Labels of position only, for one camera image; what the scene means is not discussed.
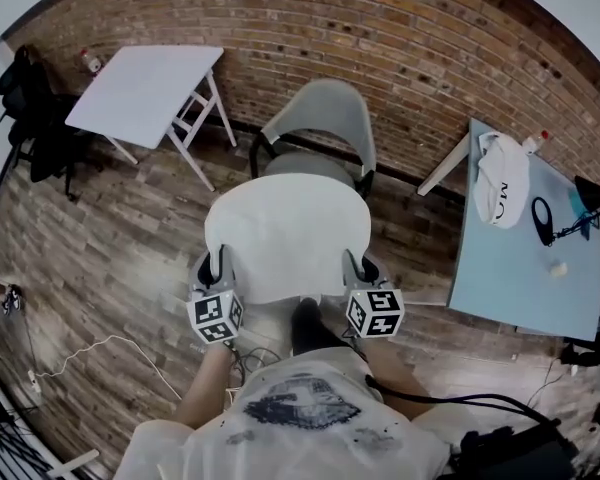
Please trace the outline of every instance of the gray chair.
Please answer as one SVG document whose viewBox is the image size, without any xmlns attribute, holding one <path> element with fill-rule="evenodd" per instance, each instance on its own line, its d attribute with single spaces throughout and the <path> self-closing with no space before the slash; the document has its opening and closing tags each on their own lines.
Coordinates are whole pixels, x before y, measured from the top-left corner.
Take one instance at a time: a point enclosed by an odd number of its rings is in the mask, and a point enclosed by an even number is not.
<svg viewBox="0 0 600 480">
<path fill-rule="evenodd" d="M 273 144 L 296 130 L 330 132 L 351 145 L 362 161 L 362 174 L 354 180 L 337 163 L 311 153 L 278 155 Z M 360 93 L 340 80 L 314 80 L 300 89 L 256 137 L 250 151 L 251 176 L 258 177 L 257 152 L 263 146 L 272 161 L 264 176 L 282 173 L 318 174 L 334 178 L 355 189 L 364 198 L 371 189 L 376 170 L 376 148 L 367 105 Z"/>
</svg>

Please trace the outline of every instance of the black office chair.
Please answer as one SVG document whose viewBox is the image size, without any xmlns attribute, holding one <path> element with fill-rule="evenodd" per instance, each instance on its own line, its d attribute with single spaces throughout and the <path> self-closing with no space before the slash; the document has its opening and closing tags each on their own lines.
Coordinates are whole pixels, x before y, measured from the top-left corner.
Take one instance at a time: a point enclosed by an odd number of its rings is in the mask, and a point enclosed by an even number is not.
<svg viewBox="0 0 600 480">
<path fill-rule="evenodd" d="M 64 174 L 65 194 L 75 201 L 70 192 L 75 164 L 83 162 L 102 170 L 98 162 L 85 156 L 92 134 L 64 124 L 78 98 L 54 94 L 44 67 L 31 63 L 25 46 L 18 48 L 13 63 L 0 77 L 0 94 L 5 108 L 0 120 L 5 115 L 15 120 L 9 142 L 15 148 L 16 165 L 20 159 L 31 162 L 33 183 Z M 23 153 L 22 145 L 30 139 L 33 144 Z"/>
</svg>

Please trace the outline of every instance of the blue object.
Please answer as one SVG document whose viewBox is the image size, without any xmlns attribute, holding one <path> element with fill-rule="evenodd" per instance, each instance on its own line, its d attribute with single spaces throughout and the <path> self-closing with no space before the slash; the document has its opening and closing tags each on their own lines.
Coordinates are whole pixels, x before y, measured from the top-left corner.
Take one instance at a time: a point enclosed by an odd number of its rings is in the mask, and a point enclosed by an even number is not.
<svg viewBox="0 0 600 480">
<path fill-rule="evenodd" d="M 575 185 L 536 155 L 529 157 L 530 191 L 517 224 L 501 229 L 480 220 L 473 190 L 480 159 L 478 136 L 493 131 L 471 119 L 469 169 L 462 240 L 449 294 L 451 309 L 548 334 L 591 340 L 600 315 L 600 230 L 540 242 L 531 201 L 542 197 L 551 208 L 554 231 L 571 226 L 570 191 Z M 551 268 L 566 263 L 567 274 Z"/>
</svg>

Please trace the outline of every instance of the plug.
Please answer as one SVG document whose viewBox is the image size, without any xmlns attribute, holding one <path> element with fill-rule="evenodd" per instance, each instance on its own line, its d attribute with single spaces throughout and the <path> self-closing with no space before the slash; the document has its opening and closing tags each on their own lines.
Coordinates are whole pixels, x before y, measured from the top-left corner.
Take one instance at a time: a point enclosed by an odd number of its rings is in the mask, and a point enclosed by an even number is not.
<svg viewBox="0 0 600 480">
<path fill-rule="evenodd" d="M 42 394 L 42 388 L 40 388 L 40 384 L 38 384 L 38 379 L 36 379 L 36 375 L 33 373 L 33 370 L 29 370 L 27 373 L 29 374 L 29 380 L 31 381 L 33 390 L 38 394 Z"/>
</svg>

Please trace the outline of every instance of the black lamp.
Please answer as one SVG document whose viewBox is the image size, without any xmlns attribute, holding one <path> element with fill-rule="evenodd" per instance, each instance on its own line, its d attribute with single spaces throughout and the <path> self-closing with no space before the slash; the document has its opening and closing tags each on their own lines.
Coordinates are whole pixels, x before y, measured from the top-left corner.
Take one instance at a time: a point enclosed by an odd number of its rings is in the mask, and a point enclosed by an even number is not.
<svg viewBox="0 0 600 480">
<path fill-rule="evenodd" d="M 576 231 L 579 231 L 584 226 L 593 223 L 600 217 L 600 185 L 593 183 L 592 181 L 585 180 L 580 176 L 575 178 L 576 189 L 582 204 L 587 209 L 587 213 L 582 217 L 578 218 L 571 227 L 563 228 L 557 233 L 553 232 L 553 223 L 551 219 L 551 210 L 547 205 L 546 201 L 540 197 L 536 197 L 531 203 L 531 209 L 533 213 L 533 220 L 536 224 L 536 229 L 540 235 L 540 240 L 546 246 L 550 246 L 558 238 L 562 238 Z M 536 215 L 535 204 L 536 202 L 542 202 L 547 210 L 547 222 L 541 222 Z"/>
</svg>

